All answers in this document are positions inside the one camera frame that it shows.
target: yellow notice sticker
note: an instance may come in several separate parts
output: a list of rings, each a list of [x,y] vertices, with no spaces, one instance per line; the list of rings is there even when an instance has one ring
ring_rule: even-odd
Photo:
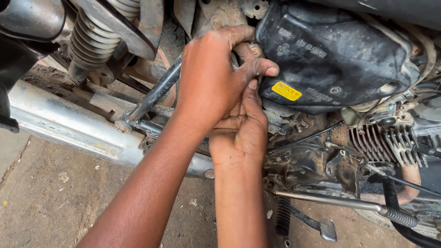
[[[285,98],[288,98],[291,101],[295,101],[302,96],[302,93],[300,93],[294,88],[291,88],[290,86],[288,86],[283,82],[277,82],[271,89],[277,94]]]

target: coil spring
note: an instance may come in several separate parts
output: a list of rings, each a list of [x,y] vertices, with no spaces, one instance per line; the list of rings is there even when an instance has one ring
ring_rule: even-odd
[[[139,15],[140,0],[108,0],[129,21]],[[98,69],[112,56],[121,42],[118,34],[83,9],[78,12],[69,44],[72,60],[87,65],[85,69]]]
[[[289,225],[291,223],[290,206],[291,201],[288,197],[277,198],[277,216],[274,230],[282,236],[288,236],[289,234]]]

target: black spring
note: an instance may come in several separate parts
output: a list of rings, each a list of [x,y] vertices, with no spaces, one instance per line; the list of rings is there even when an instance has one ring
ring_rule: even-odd
[[[288,236],[289,234],[289,225],[291,223],[290,206],[291,200],[288,197],[277,198],[277,216],[274,230],[277,234],[282,236]]]

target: fingernail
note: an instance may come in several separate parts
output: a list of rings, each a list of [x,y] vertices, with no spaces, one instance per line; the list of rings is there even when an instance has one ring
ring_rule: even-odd
[[[279,75],[279,70],[275,67],[270,67],[270,68],[266,69],[265,74],[267,74],[268,76],[275,77],[275,76]]]
[[[252,89],[252,90],[255,90],[256,87],[257,87],[257,80],[251,80],[251,81],[248,83],[248,88],[250,88],[250,89]]]

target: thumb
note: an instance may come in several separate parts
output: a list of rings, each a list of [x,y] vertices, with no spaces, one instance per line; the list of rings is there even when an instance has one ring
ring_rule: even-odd
[[[256,99],[257,80],[252,79],[242,93],[242,104],[247,116],[267,125],[268,119]]]
[[[268,59],[253,58],[242,64],[234,71],[234,76],[239,82],[249,82],[260,75],[275,77],[279,74],[279,66]]]

